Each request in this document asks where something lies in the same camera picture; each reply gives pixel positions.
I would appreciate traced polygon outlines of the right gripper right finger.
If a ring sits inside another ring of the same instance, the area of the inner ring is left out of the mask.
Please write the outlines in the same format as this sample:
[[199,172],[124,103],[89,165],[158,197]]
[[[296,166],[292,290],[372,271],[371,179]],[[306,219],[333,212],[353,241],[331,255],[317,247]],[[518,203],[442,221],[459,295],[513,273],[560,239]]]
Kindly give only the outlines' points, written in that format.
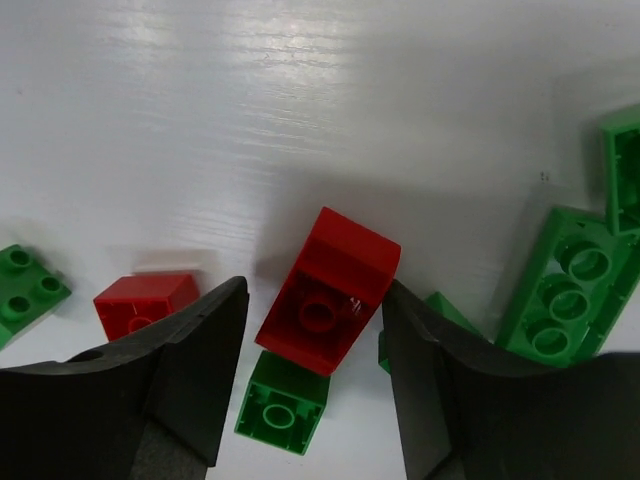
[[495,346],[399,282],[382,303],[410,479],[635,479],[639,356],[569,368]]

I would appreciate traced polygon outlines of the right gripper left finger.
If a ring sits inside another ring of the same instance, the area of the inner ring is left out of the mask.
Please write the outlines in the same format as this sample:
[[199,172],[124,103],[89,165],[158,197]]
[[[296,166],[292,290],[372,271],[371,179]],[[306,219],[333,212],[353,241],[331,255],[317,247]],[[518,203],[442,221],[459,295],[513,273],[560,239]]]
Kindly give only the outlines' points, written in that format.
[[202,479],[217,461],[249,304],[235,276],[119,340],[1,372],[5,479]]

